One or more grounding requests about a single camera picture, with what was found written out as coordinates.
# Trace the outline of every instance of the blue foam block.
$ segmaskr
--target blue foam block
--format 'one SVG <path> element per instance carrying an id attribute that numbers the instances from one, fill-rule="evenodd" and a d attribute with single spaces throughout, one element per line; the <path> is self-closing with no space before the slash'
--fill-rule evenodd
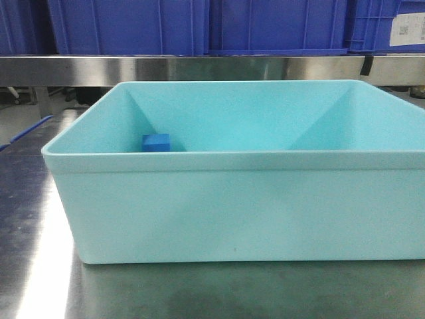
<path id="1" fill-rule="evenodd" d="M 143 152 L 170 152 L 170 134 L 143 135 L 141 149 Z"/>

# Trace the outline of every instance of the plastic bin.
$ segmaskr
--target plastic bin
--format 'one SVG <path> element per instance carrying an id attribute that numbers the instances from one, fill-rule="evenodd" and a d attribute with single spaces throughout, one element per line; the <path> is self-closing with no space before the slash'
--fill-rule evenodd
<path id="1" fill-rule="evenodd" d="M 0 0 L 0 55 L 55 52 L 46 1 Z"/>
<path id="2" fill-rule="evenodd" d="M 425 0 L 349 1 L 345 38 L 354 53 L 424 53 Z"/>
<path id="3" fill-rule="evenodd" d="M 48 0 L 60 54 L 202 55 L 209 0 Z"/>
<path id="4" fill-rule="evenodd" d="M 211 0 L 210 54 L 338 55 L 347 0 Z"/>
<path id="5" fill-rule="evenodd" d="M 359 81 L 127 82 L 42 154 L 85 263 L 423 259 L 424 136 Z"/>

